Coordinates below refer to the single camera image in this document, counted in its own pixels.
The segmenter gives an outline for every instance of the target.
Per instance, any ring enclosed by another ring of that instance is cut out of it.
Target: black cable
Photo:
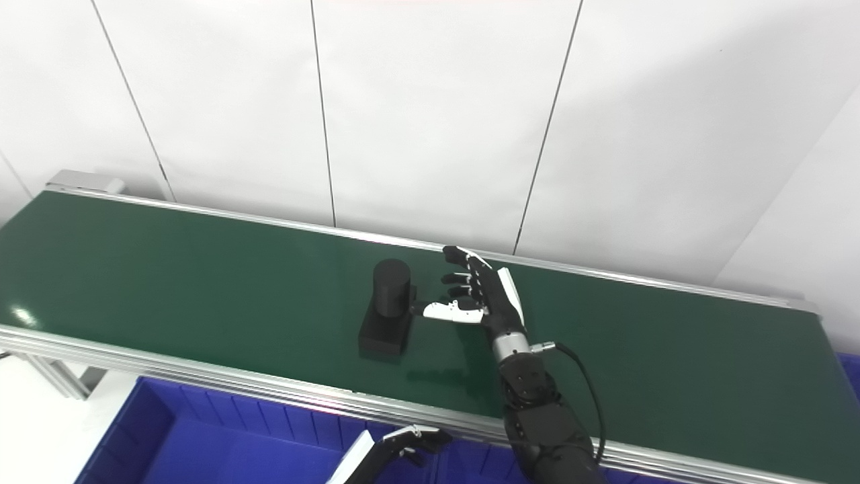
[[[597,421],[600,425],[600,444],[597,448],[597,454],[594,456],[594,461],[600,464],[600,461],[603,459],[603,452],[606,449],[606,423],[603,420],[603,409],[600,406],[600,400],[597,398],[597,392],[594,391],[594,385],[592,384],[591,377],[588,376],[588,372],[586,371],[586,365],[582,363],[580,357],[577,356],[576,353],[573,352],[570,348],[561,343],[556,343],[556,350],[568,355],[570,359],[576,362],[576,366],[580,367],[580,372],[582,376],[586,379],[586,384],[588,385],[588,392],[592,395],[592,401],[594,402],[594,408],[597,410]]]

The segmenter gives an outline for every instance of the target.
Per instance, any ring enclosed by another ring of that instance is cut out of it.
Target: robotic hand
[[[453,245],[442,252],[447,262],[468,271],[442,277],[442,283],[455,284],[448,289],[454,301],[416,302],[412,312],[484,329],[499,365],[505,432],[523,474],[537,484],[606,484],[591,438],[538,356],[556,347],[569,351],[555,343],[529,345],[507,268],[494,270],[479,255]]]
[[[405,426],[378,442],[374,442],[369,431],[362,431],[326,484],[373,484],[385,466],[398,457],[423,467],[424,459],[415,449],[438,454],[451,441],[447,432],[426,425]]]

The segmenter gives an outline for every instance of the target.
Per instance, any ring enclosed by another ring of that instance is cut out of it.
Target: panel seam
[[[335,186],[331,179],[331,157],[329,156],[329,129],[325,121],[325,101],[323,100],[323,72],[320,70],[320,49],[316,40],[316,12],[314,11],[314,0],[310,1],[310,25],[314,32],[314,57],[316,58],[316,81],[320,90],[320,111],[322,112],[322,140],[325,143],[325,164],[329,170],[329,196],[331,197],[331,225],[337,227],[337,215],[335,214]]]
[[[33,200],[33,194],[30,193],[30,189],[27,188],[26,184],[24,184],[24,180],[21,178],[21,175],[18,175],[18,172],[15,170],[15,167],[12,166],[12,162],[9,161],[8,158],[6,158],[6,153],[4,153],[3,150],[0,150],[0,158],[2,158],[6,166],[9,167],[9,171],[12,172],[12,176],[15,177],[15,180],[17,180],[18,184],[21,185],[21,188],[24,190],[24,193],[26,193],[27,196],[30,197],[30,200]]]
[[[519,247],[519,238],[523,234],[523,225],[525,224],[525,214],[529,210],[529,202],[531,202],[531,193],[535,188],[535,180],[538,179],[538,168],[540,168],[541,159],[544,157],[544,148],[546,147],[546,138],[550,133],[550,124],[552,124],[552,116],[556,112],[556,104],[558,103],[558,93],[562,90],[562,81],[564,80],[564,72],[568,68],[568,59],[570,58],[570,47],[574,44],[574,36],[576,35],[576,27],[580,23],[580,13],[582,12],[582,4],[585,3],[585,0],[580,0],[580,5],[576,9],[576,17],[574,18],[574,26],[570,30],[570,38],[568,40],[568,49],[564,53],[564,61],[562,62],[562,71],[558,76],[558,84],[556,85],[556,93],[552,97],[552,105],[550,106],[550,116],[546,121],[546,128],[544,129],[544,137],[540,143],[540,150],[537,152],[537,162],[535,163],[535,170],[531,174],[531,184],[529,185],[529,193],[525,197],[525,206],[523,207],[523,216],[519,220],[519,230],[517,231],[517,239],[513,243],[513,251],[511,255],[517,255],[517,248]]]
[[[140,107],[138,106],[138,100],[134,97],[134,92],[132,92],[132,86],[128,83],[128,78],[126,77],[126,71],[122,68],[122,64],[120,63],[120,57],[116,54],[116,49],[114,48],[114,43],[110,40],[110,35],[108,34],[108,28],[105,26],[104,20],[101,18],[101,12],[99,11],[98,6],[95,4],[95,0],[89,0],[93,5],[93,10],[95,10],[95,16],[99,19],[99,25],[101,26],[101,31],[105,34],[105,40],[107,40],[107,46],[110,48],[110,53],[114,56],[114,62],[116,62],[117,68],[120,70],[120,75],[122,76],[122,82],[126,85],[126,90],[128,91],[128,96],[132,99],[132,105],[134,106],[134,111],[138,114],[138,119],[140,120],[140,126],[144,128],[144,133],[146,134],[146,140],[149,141],[150,149],[152,150],[152,154],[156,157],[156,162],[158,163],[158,169],[161,171],[162,178],[164,178],[164,182],[167,184],[167,189],[170,194],[170,201],[176,202],[176,195],[173,191],[173,186],[170,185],[170,180],[168,180],[167,172],[164,170],[164,164],[162,163],[161,157],[158,156],[158,150],[156,149],[155,143],[152,141],[152,136],[150,135],[150,130],[146,126],[146,121],[144,121],[144,116],[140,112]]]

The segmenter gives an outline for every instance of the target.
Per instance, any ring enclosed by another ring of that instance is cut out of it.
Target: metal support leg
[[[71,372],[65,363],[36,355],[16,353],[16,356],[33,365],[64,397],[77,400],[87,400],[93,389],[108,371],[101,368],[89,367],[80,378]]]

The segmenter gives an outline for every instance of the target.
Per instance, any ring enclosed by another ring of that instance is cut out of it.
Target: white floor
[[[17,357],[0,360],[0,483],[72,484],[136,378],[109,371],[78,401]]]

